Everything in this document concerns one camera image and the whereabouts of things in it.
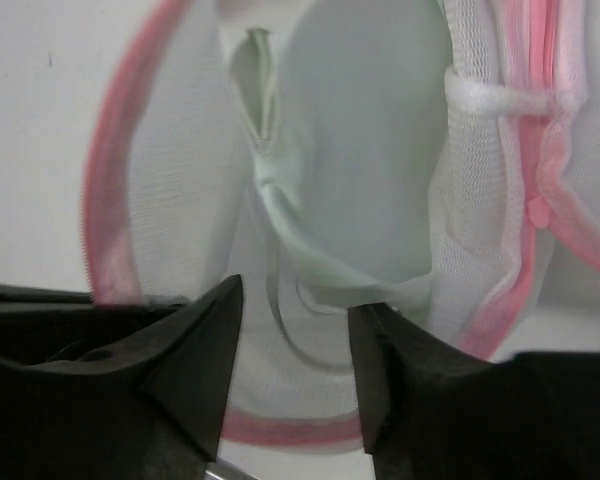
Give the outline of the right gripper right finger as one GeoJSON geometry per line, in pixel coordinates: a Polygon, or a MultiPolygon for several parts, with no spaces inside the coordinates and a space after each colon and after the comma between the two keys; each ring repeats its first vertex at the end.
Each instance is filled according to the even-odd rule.
{"type": "Polygon", "coordinates": [[[348,327],[377,478],[600,479],[600,353],[483,361],[384,304],[348,327]]]}

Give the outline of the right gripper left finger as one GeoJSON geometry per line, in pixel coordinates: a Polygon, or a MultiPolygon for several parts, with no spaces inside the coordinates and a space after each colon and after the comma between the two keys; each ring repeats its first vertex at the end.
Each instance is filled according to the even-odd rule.
{"type": "Polygon", "coordinates": [[[243,282],[98,306],[0,285],[0,479],[237,479],[218,449],[243,282]]]}

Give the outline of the pink mesh laundry bag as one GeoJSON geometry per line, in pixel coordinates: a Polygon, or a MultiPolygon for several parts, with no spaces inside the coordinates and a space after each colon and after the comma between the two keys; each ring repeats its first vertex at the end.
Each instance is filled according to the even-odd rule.
{"type": "MultiPolygon", "coordinates": [[[[267,249],[229,74],[236,19],[163,1],[130,46],[86,162],[83,244],[100,304],[194,298],[230,274],[246,305],[226,439],[352,450],[361,441],[345,313],[318,318],[267,249]]],[[[538,303],[600,310],[600,1],[438,1],[451,42],[447,129],[428,190],[430,311],[414,321],[490,357],[538,303]]]]}

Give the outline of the mint green bra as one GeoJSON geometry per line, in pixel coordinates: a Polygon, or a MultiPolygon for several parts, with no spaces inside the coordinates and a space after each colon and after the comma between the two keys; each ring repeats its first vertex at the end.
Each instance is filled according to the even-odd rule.
{"type": "Polygon", "coordinates": [[[430,311],[428,190],[447,129],[451,42],[438,1],[314,1],[248,26],[229,61],[266,241],[266,295],[331,319],[430,311]]]}

